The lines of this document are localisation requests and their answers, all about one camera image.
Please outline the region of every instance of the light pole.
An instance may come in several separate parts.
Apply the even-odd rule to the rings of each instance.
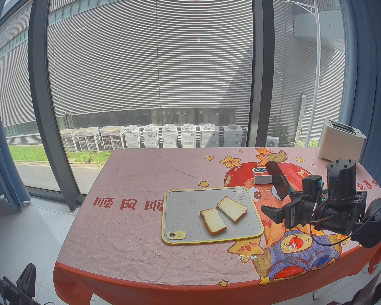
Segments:
[[[306,142],[304,144],[305,147],[308,147],[309,139],[311,137],[311,131],[312,131],[312,125],[314,123],[314,117],[315,117],[315,110],[316,110],[316,103],[317,103],[317,91],[319,89],[319,79],[320,79],[320,49],[321,49],[321,43],[320,43],[320,21],[319,21],[319,10],[317,8],[317,0],[314,0],[314,5],[309,5],[305,3],[300,3],[296,1],[291,0],[284,0],[282,2],[289,2],[296,4],[297,6],[300,6],[301,8],[305,9],[307,12],[313,14],[315,16],[316,20],[316,39],[317,39],[317,51],[316,51],[316,76],[315,76],[315,90],[314,90],[314,99],[312,102],[312,109],[311,109],[311,117],[308,125],[308,132],[306,137]]]

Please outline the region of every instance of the tile floor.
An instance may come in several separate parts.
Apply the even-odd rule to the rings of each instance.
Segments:
[[[14,213],[7,202],[0,198],[0,278],[5,275],[16,282],[25,266],[32,262],[37,269],[35,300],[40,304],[51,301],[56,305],[64,305],[55,294],[53,268],[78,210],[79,207],[70,211],[65,204],[33,197],[30,204]],[[350,301],[380,270],[381,264],[373,275],[361,271],[278,305],[327,305],[332,301]],[[90,304],[108,303],[93,295]]]

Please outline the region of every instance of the yellow cutting board rim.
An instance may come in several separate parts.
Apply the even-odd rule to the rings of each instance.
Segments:
[[[164,224],[165,224],[165,203],[166,203],[166,196],[168,193],[170,192],[178,192],[178,191],[207,191],[207,190],[210,190],[210,189],[228,189],[228,188],[234,188],[234,189],[237,189],[237,188],[243,188],[247,191],[248,195],[249,195],[249,198],[251,200],[251,204],[253,205],[253,208],[255,210],[255,213],[259,219],[259,224],[261,225],[261,233],[260,234],[256,234],[256,235],[249,235],[249,236],[243,236],[243,237],[238,237],[238,238],[223,238],[223,239],[213,239],[213,240],[209,240],[209,241],[179,241],[179,242],[170,242],[170,241],[167,241],[164,239]],[[261,221],[261,218],[259,216],[259,213],[258,213],[258,210],[255,206],[255,203],[254,203],[254,200],[250,194],[250,191],[248,188],[244,187],[244,186],[230,186],[230,187],[224,187],[224,188],[207,188],[207,189],[171,189],[169,191],[167,191],[165,194],[164,194],[164,201],[163,201],[163,216],[162,216],[162,240],[166,243],[166,244],[171,244],[171,245],[186,245],[186,244],[208,244],[208,243],[212,243],[212,242],[222,242],[222,241],[235,241],[235,240],[240,240],[240,239],[249,239],[249,238],[255,238],[255,237],[258,237],[258,236],[261,236],[264,232],[264,226],[262,224],[262,221]]]

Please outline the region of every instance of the gray cutting board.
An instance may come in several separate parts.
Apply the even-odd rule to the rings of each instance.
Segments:
[[[227,229],[216,235],[210,234],[200,216],[200,211],[215,208],[225,196],[247,206],[247,213],[237,223],[234,223],[222,211],[217,210]],[[250,193],[245,187],[173,190],[164,196],[162,239],[166,243],[192,244],[229,241],[253,238],[262,233],[262,222]],[[170,234],[171,236],[175,234],[175,239],[170,238]]]

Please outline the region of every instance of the table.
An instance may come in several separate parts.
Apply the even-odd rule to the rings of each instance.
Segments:
[[[354,275],[379,245],[314,244],[309,227],[286,230],[262,212],[282,206],[273,187],[254,185],[269,160],[279,163],[295,189],[303,177],[327,181],[327,161],[316,148],[118,149],[82,204],[63,243],[53,273],[57,295],[70,305],[89,304],[92,293],[111,304],[270,305]],[[367,206],[381,189],[361,166],[357,187]],[[161,239],[163,197],[172,189],[249,188],[265,231],[254,239],[212,244],[168,245]],[[315,238],[343,236],[314,230]],[[288,247],[295,243],[296,248]]]

